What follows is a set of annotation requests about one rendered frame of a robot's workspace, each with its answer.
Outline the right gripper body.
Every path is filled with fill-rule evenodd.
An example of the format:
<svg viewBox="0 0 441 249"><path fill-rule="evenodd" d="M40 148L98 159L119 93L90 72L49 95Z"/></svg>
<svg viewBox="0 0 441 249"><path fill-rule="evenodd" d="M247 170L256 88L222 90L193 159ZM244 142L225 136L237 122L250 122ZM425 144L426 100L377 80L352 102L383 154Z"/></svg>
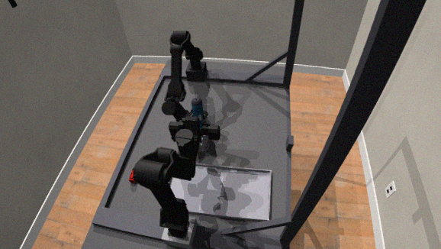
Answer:
<svg viewBox="0 0 441 249"><path fill-rule="evenodd" d="M179 116L180 116L180 115L183 116L183 115L186 114L185 111L187 111L187 110L183 109L183 110L181 110L181 111L175 116L175 119L177 120L177 122L180 120L180 119L179 119ZM208 113L207 113L206 111L203 111L203 112L204 112L204 114L205 114L205 117L207 117L207 116L208 116ZM207 115L207 116L206 116L206 115ZM172 138L172 140L175 142L175 137L172 136L171 138Z"/></svg>

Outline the red hand screwdriver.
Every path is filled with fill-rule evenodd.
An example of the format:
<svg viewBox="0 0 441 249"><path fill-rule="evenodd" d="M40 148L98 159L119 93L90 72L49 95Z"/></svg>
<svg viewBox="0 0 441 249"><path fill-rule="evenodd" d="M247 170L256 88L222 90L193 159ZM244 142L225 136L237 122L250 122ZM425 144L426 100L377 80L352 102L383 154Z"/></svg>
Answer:
<svg viewBox="0 0 441 249"><path fill-rule="evenodd" d="M135 179L134 179L133 170L134 170L134 168L132 169L132 172L131 172L131 175L130 175L130 178L129 178L129 181L131 183L135 183L136 182Z"/></svg>

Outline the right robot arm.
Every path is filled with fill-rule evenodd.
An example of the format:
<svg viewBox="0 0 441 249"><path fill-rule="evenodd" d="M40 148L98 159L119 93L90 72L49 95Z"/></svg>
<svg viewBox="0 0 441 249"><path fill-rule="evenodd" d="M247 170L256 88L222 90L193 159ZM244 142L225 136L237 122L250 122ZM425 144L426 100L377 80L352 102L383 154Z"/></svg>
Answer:
<svg viewBox="0 0 441 249"><path fill-rule="evenodd" d="M168 85L166 96L162 106L162 111L165 115L172 115L175 117L184 108L178 102L185 100L186 91L185 85L182 82L182 54L185 50L186 59L190 60L190 70L200 70L203 59L202 51L198 47L194 47L191 43L191 35L188 31L173 31L169 38L171 44L171 82ZM176 44L176 45L172 45ZM179 45L181 44L181 45ZM197 58L192 58L197 57ZM198 60L200 58L200 60ZM177 98L179 97L179 98ZM168 99L172 98L172 99Z"/></svg>

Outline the shiny grey metal cylinder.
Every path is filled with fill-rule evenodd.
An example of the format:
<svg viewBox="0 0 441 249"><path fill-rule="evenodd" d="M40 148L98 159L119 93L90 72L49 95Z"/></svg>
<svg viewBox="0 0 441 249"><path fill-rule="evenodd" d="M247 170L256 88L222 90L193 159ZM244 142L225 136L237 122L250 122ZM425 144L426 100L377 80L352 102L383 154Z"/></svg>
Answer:
<svg viewBox="0 0 441 249"><path fill-rule="evenodd" d="M199 145L198 151L206 151L209 148L209 143L207 142L203 147Z"/></svg>

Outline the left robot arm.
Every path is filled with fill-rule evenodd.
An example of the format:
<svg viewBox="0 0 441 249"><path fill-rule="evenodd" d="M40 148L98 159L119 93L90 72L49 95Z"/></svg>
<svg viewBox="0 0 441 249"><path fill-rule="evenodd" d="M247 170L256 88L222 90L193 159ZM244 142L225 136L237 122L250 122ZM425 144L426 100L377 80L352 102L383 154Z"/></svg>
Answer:
<svg viewBox="0 0 441 249"><path fill-rule="evenodd" d="M178 129L181 129L175 134L178 153L169 148L157 148L140 158L134 165L133 175L137 183L151 190L161 208L163 207L160 209L159 226L168 228L171 231L168 231L169 236L185 238L189 225L185 200L176 198L167 183L172 177L191 181L195 176L198 146L195 145L194 138L201 134L199 117L182 118Z"/></svg>

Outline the blue electric screwdriver barrel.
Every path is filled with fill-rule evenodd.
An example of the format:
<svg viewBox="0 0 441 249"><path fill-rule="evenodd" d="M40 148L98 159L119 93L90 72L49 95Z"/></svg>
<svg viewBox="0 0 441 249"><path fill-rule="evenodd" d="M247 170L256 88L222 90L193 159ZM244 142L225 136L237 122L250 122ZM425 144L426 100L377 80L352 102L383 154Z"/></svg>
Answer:
<svg viewBox="0 0 441 249"><path fill-rule="evenodd" d="M200 128L202 128L202 121L203 121L203 105L202 105L202 100L200 98L193 98L192 99L192 112L193 112L193 117L199 117L199 125Z"/></svg>

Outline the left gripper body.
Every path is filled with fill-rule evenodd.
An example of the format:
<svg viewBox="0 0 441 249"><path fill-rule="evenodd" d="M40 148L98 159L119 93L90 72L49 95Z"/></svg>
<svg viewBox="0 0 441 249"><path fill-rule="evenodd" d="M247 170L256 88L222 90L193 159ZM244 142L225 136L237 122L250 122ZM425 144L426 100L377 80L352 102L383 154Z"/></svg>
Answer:
<svg viewBox="0 0 441 249"><path fill-rule="evenodd" d="M176 132L179 131L181 129L178 129L178 122L175 121L171 121L169 123L169 132L172 136L175 136ZM209 133L208 133L209 132ZM218 141L220 139L221 133L220 133L220 126L218 125L203 125L202 129L201 129L201 134L198 138L194 138L195 140L195 145L198 146L199 149L199 144L200 144L200 140L201 140L201 136L202 135L208 135L209 140L215 140Z"/></svg>

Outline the grey l-shaped bracket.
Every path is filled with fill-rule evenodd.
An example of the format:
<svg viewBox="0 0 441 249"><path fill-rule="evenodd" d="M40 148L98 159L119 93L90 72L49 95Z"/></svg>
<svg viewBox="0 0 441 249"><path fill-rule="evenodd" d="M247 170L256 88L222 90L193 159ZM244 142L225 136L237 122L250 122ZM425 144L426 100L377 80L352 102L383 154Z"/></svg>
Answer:
<svg viewBox="0 0 441 249"><path fill-rule="evenodd" d="M201 139L201 142L199 145L204 146L208 142L208 135L202 135L203 138Z"/></svg>

